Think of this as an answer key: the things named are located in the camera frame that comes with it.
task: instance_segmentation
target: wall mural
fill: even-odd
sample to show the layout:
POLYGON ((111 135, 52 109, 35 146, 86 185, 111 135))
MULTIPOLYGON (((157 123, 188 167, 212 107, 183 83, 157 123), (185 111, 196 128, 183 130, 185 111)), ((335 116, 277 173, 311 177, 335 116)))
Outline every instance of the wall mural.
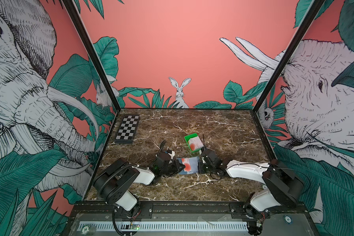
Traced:
MULTIPOLYGON (((95 46, 113 55, 112 41, 105 37, 95 46)), ((55 208, 57 193, 69 204, 82 199, 115 118, 111 102, 85 98, 101 81, 80 55, 47 84, 56 45, 57 32, 38 0, 0 0, 0 235, 62 232, 68 217, 55 208), (81 135, 74 119, 86 121, 90 134, 81 135)))

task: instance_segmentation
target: black metal frame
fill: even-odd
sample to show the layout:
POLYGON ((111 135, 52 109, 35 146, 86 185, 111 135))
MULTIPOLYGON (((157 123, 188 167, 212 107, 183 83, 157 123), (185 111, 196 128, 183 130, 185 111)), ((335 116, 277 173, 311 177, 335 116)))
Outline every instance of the black metal frame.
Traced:
POLYGON ((84 24, 81 21, 79 12, 75 8, 73 0, 63 0, 63 3, 64 3, 64 6, 66 7, 66 10, 67 10, 72 22, 75 25, 75 28, 76 28, 78 34, 80 35, 81 40, 83 41, 85 49, 87 50, 88 55, 89 55, 90 59, 92 60, 92 63, 94 65, 94 67, 96 68, 97 73, 99 74, 99 77, 100 77, 102 83, 105 86, 106 91, 109 94, 110 99, 113 102, 113 106, 114 106, 115 110, 117 111, 116 113, 118 113, 121 110, 121 107, 119 106, 119 103, 118 103, 117 99, 115 98, 115 95, 113 93, 113 90, 111 89, 111 85, 108 81, 108 78, 106 78, 106 73, 102 67, 101 61, 100 61, 99 57, 97 56, 96 50, 94 49, 92 42, 90 41, 89 35, 85 30, 84 24))
POLYGON ((317 13, 319 12, 321 6, 324 4, 325 0, 314 0, 311 7, 308 9, 307 14, 302 20, 299 28, 297 29, 293 39, 291 40, 290 44, 288 45, 285 54, 282 56, 282 59, 279 61, 277 68, 275 68, 273 75, 271 76, 269 82, 267 83, 264 91, 262 92, 260 98, 258 99, 257 103, 255 104, 253 110, 257 112, 263 101, 266 99, 267 95, 269 94, 270 90, 277 82, 280 74, 282 73, 283 69, 287 65, 288 61, 290 60, 291 56, 294 54, 295 49, 299 45, 300 41, 304 37, 305 33, 307 32, 308 28, 310 27, 311 23, 315 19, 317 13))
MULTIPOLYGON (((249 219, 245 213, 236 213, 234 209, 242 207, 244 202, 204 202, 204 201, 140 201, 140 205, 143 206, 145 214, 138 216, 137 219, 151 219, 153 213, 162 214, 231 214, 233 219, 241 219, 242 221, 254 221, 255 219, 249 219)), ((71 211, 67 226, 62 232, 61 236, 69 235, 71 227, 74 225, 74 221, 78 214, 112 214, 114 207, 108 205, 105 201, 83 201, 76 202, 74 208, 71 211)), ((297 207, 289 209, 285 206, 274 206, 268 209, 268 214, 304 214, 306 219, 314 233, 319 236, 319 232, 316 229, 314 222, 307 208, 302 202, 299 202, 297 207)), ((116 219, 128 219, 127 216, 121 214, 120 210, 115 214, 116 219)))

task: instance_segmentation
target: black cable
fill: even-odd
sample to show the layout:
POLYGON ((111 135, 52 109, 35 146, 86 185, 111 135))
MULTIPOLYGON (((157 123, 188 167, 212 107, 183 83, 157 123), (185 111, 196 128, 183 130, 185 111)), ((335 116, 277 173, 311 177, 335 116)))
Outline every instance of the black cable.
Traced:
POLYGON ((120 236, 125 236, 125 235, 134 235, 137 233, 137 231, 132 231, 132 232, 128 232, 128 234, 123 234, 122 232, 119 231, 118 227, 117 227, 117 224, 115 223, 115 210, 116 210, 116 206, 114 205, 114 208, 113 208, 113 213, 111 214, 111 219, 113 221, 113 226, 114 226, 114 229, 115 231, 117 232, 117 234, 119 234, 120 236))
POLYGON ((232 166, 230 166, 230 167, 226 168, 225 170, 227 171, 229 168, 234 167, 234 166, 236 166, 236 165, 248 165, 248 164, 256 165, 256 166, 258 166, 258 167, 262 167, 262 168, 266 168, 266 169, 268 169, 268 168, 272 168, 272 169, 292 170, 292 171, 296 171, 296 172, 299 172, 299 173, 303 174, 305 177, 307 177, 307 180, 308 180, 309 184, 308 184, 307 189, 306 189, 304 192, 302 192, 302 194, 304 194, 305 192, 307 192, 307 191, 308 191, 308 189, 309 189, 309 188, 310 188, 310 186, 311 186, 311 181, 310 181, 310 179, 308 178, 308 176, 307 176, 306 174, 304 174, 304 173, 303 173, 303 172, 301 172, 301 171, 298 171, 298 170, 293 170, 293 169, 290 169, 290 168, 283 168, 283 167, 270 167, 270 166, 269 166, 269 167, 263 167, 263 166, 258 165, 258 164, 256 164, 256 163, 239 163, 239 164, 232 165, 232 166))
POLYGON ((103 185, 101 185, 100 189, 98 190, 98 195, 101 196, 102 191, 104 190, 104 188, 108 185, 108 183, 118 174, 120 174, 121 172, 127 170, 129 167, 136 167, 138 165, 134 165, 134 164, 128 164, 123 166, 122 168, 120 168, 119 170, 115 171, 114 173, 112 173, 108 179, 104 182, 103 185))

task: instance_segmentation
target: marble table surface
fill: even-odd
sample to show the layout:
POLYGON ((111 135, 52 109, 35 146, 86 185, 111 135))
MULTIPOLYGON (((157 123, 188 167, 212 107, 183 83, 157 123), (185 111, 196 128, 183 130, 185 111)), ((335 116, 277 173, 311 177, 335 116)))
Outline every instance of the marble table surface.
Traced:
MULTIPOLYGON (((184 136, 205 134, 206 146, 222 159, 242 162, 268 162, 249 111, 235 110, 156 110, 122 109, 118 114, 109 145, 104 151, 97 174, 118 158, 147 166, 155 159, 159 145, 175 151, 175 157, 197 156, 191 153, 184 136), (114 135, 125 114, 140 115, 140 123, 133 144, 114 144, 114 135)), ((208 174, 176 175, 162 177, 152 186, 134 183, 129 188, 141 201, 245 201, 249 194, 261 191, 261 183, 240 179, 215 180, 208 174)), ((91 187, 86 200, 99 200, 91 187)))

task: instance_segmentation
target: elephant tusk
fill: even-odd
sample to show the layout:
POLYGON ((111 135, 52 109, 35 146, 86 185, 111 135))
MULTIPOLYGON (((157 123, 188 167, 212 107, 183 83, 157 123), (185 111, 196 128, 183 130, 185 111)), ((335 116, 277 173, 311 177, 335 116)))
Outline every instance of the elephant tusk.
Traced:
POLYGON ((89 166, 90 164, 86 164, 85 166, 80 168, 71 168, 71 167, 63 166, 60 163, 57 163, 54 167, 51 168, 49 173, 59 177, 70 177, 84 172, 89 166))
POLYGON ((74 97, 71 97, 70 95, 67 95, 53 87, 48 87, 47 89, 47 97, 51 100, 51 101, 60 101, 60 102, 64 102, 65 104, 74 106, 76 108, 78 108, 79 110, 81 110, 82 112, 84 112, 89 119, 93 122, 94 128, 96 129, 96 140, 99 136, 99 126, 97 124, 96 118, 94 117, 93 113, 84 105, 82 104, 80 101, 76 100, 74 97))
POLYGON ((42 152, 42 148, 34 140, 28 125, 19 124, 10 128, 17 142, 28 152, 28 154, 37 154, 42 152))

